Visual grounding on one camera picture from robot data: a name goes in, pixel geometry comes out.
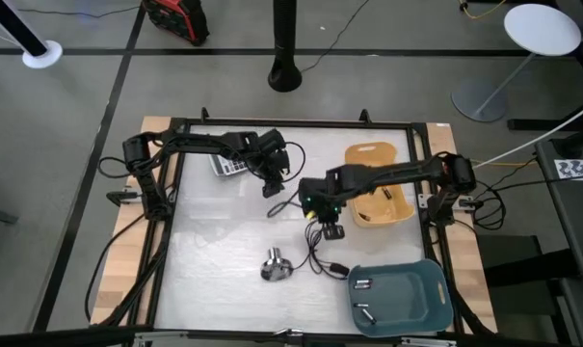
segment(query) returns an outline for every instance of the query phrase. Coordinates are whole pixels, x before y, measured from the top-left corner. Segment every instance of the white stool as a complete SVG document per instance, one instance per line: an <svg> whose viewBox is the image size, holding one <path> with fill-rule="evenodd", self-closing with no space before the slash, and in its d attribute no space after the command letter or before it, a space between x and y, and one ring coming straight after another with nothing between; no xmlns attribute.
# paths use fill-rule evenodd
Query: white stool
<svg viewBox="0 0 583 347"><path fill-rule="evenodd" d="M505 115L507 101L501 90L537 54L563 56L580 44L578 26L564 13L544 5L528 4L511 9L504 20L505 31L520 47L531 52L498 88L484 80L468 80L452 92L454 106L466 117L495 121Z"/></svg>

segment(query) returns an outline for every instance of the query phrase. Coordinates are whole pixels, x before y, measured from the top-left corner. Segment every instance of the yellow tray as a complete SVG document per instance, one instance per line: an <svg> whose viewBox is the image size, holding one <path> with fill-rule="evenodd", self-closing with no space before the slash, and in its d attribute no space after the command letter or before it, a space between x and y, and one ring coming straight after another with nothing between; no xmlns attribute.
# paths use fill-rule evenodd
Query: yellow tray
<svg viewBox="0 0 583 347"><path fill-rule="evenodd" d="M379 167L394 164L396 147L385 142L358 144L345 151L346 164ZM387 190L392 199L387 198ZM350 201L353 219L360 227L382 227L404 221L413 215L400 185L378 187L374 194L364 194Z"/></svg>

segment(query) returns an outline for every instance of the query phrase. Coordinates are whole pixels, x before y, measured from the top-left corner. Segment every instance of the teal tray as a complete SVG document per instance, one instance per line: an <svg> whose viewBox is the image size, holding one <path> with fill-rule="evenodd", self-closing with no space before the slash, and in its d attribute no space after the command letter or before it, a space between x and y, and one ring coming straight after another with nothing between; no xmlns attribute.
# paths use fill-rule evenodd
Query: teal tray
<svg viewBox="0 0 583 347"><path fill-rule="evenodd" d="M370 289L354 289L356 280L372 280ZM349 304L359 331L368 337L431 333L452 324L454 310L445 276L429 259L410 264L356 266L348 281ZM355 303L368 304L371 322Z"/></svg>

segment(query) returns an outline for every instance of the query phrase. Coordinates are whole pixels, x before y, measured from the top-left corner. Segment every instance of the calculator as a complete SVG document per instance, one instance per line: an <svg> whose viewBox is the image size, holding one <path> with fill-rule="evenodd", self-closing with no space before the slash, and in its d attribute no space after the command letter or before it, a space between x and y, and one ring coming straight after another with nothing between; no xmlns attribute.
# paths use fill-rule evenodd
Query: calculator
<svg viewBox="0 0 583 347"><path fill-rule="evenodd" d="M220 155L210 155L210 164L215 175L232 175L247 170L246 163L241 160L226 160Z"/></svg>

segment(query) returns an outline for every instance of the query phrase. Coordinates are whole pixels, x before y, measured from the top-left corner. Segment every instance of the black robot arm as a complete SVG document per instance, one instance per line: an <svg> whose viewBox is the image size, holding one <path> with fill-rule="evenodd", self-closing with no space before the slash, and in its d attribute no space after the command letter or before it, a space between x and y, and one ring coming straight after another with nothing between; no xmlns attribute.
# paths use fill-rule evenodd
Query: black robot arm
<svg viewBox="0 0 583 347"><path fill-rule="evenodd" d="M150 155L149 143L160 150ZM282 135L272 129L258 136L255 132L228 132L221 136L184 134L173 130L145 132L122 143L129 173L137 178L142 190L146 219L161 221L171 214L163 187L156 184L152 170L170 155L182 153L218 154L229 160L243 160L249 170L265 181L263 197L269 198L284 189L283 171L289 171L289 157Z"/></svg>
<svg viewBox="0 0 583 347"><path fill-rule="evenodd" d="M344 229L336 222L347 200L374 192L380 186L423 180L440 187L438 194L428 199L427 212L430 221L441 225L453 223L452 205L460 194L471 192L476 185L468 159L447 153L443 157L383 167L343 165L328 170L325 179L302 178L299 197L304 214L316 217L324 225L326 239L336 239L344 237Z"/></svg>

